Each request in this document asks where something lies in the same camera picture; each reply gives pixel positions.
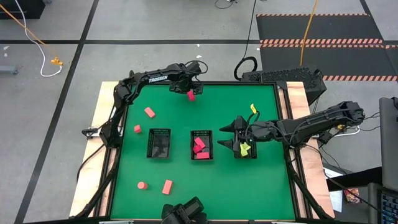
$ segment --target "wooden table frame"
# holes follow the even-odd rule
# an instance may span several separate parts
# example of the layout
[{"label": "wooden table frame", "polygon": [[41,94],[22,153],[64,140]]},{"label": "wooden table frame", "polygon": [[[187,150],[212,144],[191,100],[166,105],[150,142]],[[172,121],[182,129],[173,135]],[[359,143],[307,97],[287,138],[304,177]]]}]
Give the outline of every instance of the wooden table frame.
[{"label": "wooden table frame", "polygon": [[[109,114],[113,108],[113,88],[116,84],[117,82],[102,83],[93,122],[91,124],[92,127],[98,127],[109,119]],[[284,91],[283,89],[279,88],[278,94],[283,118],[297,119],[310,114],[303,83],[287,82],[287,89]],[[318,148],[317,141],[315,139],[309,140],[307,144]],[[89,139],[86,145],[86,151],[83,160],[90,156],[101,145],[102,141],[100,138]],[[80,178],[76,186],[70,216],[79,213],[87,204],[87,202],[90,201],[91,197],[99,187],[101,175],[104,175],[102,173],[103,166],[108,164],[107,169],[108,171],[110,170],[115,152],[116,151],[114,149],[109,151],[103,149],[89,162],[87,162],[84,168],[82,168],[80,172]],[[291,151],[290,156],[291,158],[294,158],[296,154]],[[300,169],[298,169],[298,167],[302,168],[308,190],[314,196],[319,205],[322,206],[324,211],[326,211],[331,217],[334,217],[333,207],[331,206],[320,154],[314,149],[305,147],[300,150],[299,156],[301,159],[297,159],[294,162],[294,168],[298,171],[298,173],[300,173]],[[97,216],[107,215],[106,211],[108,208],[109,196],[111,195],[109,190],[110,184],[103,194],[103,197],[100,201],[100,206],[97,206],[95,213],[93,211],[90,216],[93,216],[94,214]],[[295,193],[297,197],[297,213],[299,217],[307,218],[308,214],[312,214],[313,218],[317,218],[315,212],[308,209],[308,205],[304,202],[303,195],[297,185],[295,186]]]}]

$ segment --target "yellow cable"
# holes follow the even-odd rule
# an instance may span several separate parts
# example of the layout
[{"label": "yellow cable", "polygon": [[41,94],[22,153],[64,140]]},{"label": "yellow cable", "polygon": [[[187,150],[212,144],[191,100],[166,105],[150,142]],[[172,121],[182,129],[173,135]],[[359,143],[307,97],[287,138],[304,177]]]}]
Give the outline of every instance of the yellow cable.
[{"label": "yellow cable", "polygon": [[304,47],[305,47],[305,40],[307,39],[307,33],[311,26],[312,17],[315,13],[315,9],[317,8],[318,0],[315,0],[315,4],[313,5],[310,20],[308,21],[307,28],[305,29],[304,38],[303,38],[303,45],[301,46],[301,55],[300,55],[300,66],[303,65],[303,55],[304,55]]},{"label": "yellow cable", "polygon": [[21,22],[18,21],[17,18],[15,18],[2,4],[0,4],[0,8],[6,12],[8,14],[8,16],[10,16],[11,18],[13,18],[20,26],[22,26],[24,29],[26,29],[28,31],[28,33],[30,35],[32,35],[32,37],[34,37],[34,39],[36,39],[39,43],[41,43],[42,45],[46,46],[49,48],[49,50],[51,51],[51,53],[54,54],[55,58],[57,57],[57,54],[55,53],[55,51],[52,50],[52,48],[50,46],[48,46],[47,44],[45,44],[44,42],[42,42],[39,38],[36,37],[36,35],[34,33],[32,33],[26,26],[24,26]]}]

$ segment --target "white cable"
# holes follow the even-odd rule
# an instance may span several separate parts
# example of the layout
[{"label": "white cable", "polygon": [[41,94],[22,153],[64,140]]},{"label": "white cable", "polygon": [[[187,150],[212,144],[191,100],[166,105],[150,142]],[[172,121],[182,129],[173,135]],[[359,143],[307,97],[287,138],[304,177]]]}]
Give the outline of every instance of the white cable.
[{"label": "white cable", "polygon": [[355,129],[358,129],[358,130],[356,132],[354,132],[354,133],[337,134],[335,137],[350,136],[350,135],[358,134],[361,131],[359,126],[357,126]]},{"label": "white cable", "polygon": [[[22,11],[21,6],[20,6],[19,3],[18,3],[18,0],[15,0],[15,3],[17,4],[18,9],[19,9],[19,11],[20,11],[21,14],[22,14],[22,18],[24,19],[24,25],[25,25],[25,27],[27,27],[27,26],[26,26],[26,19],[25,19],[24,11]],[[52,76],[54,76],[54,75],[58,75],[59,73],[61,73],[61,71],[62,71],[62,66],[60,66],[60,70],[58,70],[58,71],[55,72],[54,74],[51,74],[51,75],[44,75],[44,74],[43,74],[43,68],[44,68],[44,64],[45,64],[45,55],[44,55],[44,52],[43,52],[43,50],[42,50],[40,44],[38,44],[36,41],[32,40],[32,39],[29,37],[29,35],[27,34],[27,29],[26,29],[26,28],[25,28],[25,35],[26,35],[26,37],[27,37],[31,42],[35,43],[35,44],[39,47],[40,51],[42,52],[42,55],[43,55],[43,64],[42,64],[42,68],[40,69],[40,74],[41,74],[43,77],[52,77]]]}]

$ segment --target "concrete floor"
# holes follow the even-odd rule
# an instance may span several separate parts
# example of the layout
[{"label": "concrete floor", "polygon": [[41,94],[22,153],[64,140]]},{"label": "concrete floor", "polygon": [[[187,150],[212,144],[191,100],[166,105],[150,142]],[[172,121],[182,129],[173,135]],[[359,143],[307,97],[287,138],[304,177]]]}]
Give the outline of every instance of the concrete floor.
[{"label": "concrete floor", "polygon": [[[42,18],[28,21],[28,27],[42,39],[78,40],[92,2],[53,0]],[[229,9],[218,10],[214,0],[99,0],[88,39],[245,39],[253,2],[239,1]],[[313,0],[257,1],[256,12],[310,13],[312,5]],[[398,2],[368,0],[368,5],[383,37],[398,40],[398,18],[393,11]],[[364,11],[358,0],[320,0],[317,12]],[[254,20],[252,39],[258,39],[256,27]],[[0,40],[26,39],[13,21],[0,21],[0,30],[5,31],[0,32]],[[39,73],[42,58],[35,45],[0,44],[0,64],[17,64],[20,68],[18,75],[0,76],[3,105],[0,107],[0,223],[13,223],[16,218],[76,50],[76,45],[53,47],[65,62],[65,68],[56,77],[42,78]],[[259,59],[257,47],[249,45],[248,55]],[[243,53],[244,45],[238,44],[85,45],[24,221],[68,217],[76,172],[86,145],[80,131],[91,124],[102,81],[120,80],[128,76],[130,69],[153,70],[196,59],[197,55],[209,65],[209,72],[201,80],[233,80],[234,66]],[[48,64],[45,73],[53,69],[57,68]],[[242,72],[249,69],[250,65],[245,65]],[[327,82],[326,85],[328,91],[321,97],[318,110],[353,100],[370,115],[378,111],[380,97],[398,95],[396,82]],[[377,126],[377,122],[368,120],[363,128]],[[381,164],[379,145],[377,130],[334,139],[325,149],[343,168],[359,171]]]}]

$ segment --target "green mat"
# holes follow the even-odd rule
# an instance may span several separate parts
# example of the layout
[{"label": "green mat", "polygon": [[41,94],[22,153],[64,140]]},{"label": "green mat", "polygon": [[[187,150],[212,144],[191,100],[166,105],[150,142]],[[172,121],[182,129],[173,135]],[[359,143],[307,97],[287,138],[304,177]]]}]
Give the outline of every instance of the green mat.
[{"label": "green mat", "polygon": [[[218,131],[237,115],[245,119],[254,103],[260,119],[278,119],[273,86],[206,85],[196,101],[169,92],[169,86],[146,86],[129,107],[111,218],[160,218],[163,204],[186,203],[197,196],[209,219],[293,220],[294,210],[282,144],[257,144],[257,159],[234,159],[232,151],[216,143],[232,133]],[[144,112],[151,107],[150,119]],[[140,124],[142,133],[134,126]],[[168,159],[147,159],[150,128],[170,128]],[[212,161],[192,161],[190,131],[212,130]],[[166,179],[170,195],[162,194]],[[137,183],[148,183],[139,190]]]}]

